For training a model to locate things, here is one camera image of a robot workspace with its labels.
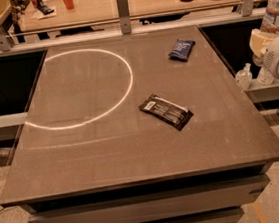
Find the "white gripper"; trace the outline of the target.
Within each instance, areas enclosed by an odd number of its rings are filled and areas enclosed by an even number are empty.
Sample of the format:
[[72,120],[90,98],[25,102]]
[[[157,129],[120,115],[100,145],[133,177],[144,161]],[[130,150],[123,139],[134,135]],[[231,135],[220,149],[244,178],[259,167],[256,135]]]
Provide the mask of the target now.
[[273,77],[279,79],[279,36],[275,37],[276,35],[273,33],[252,29],[249,44],[252,52],[258,58],[264,55],[264,67]]

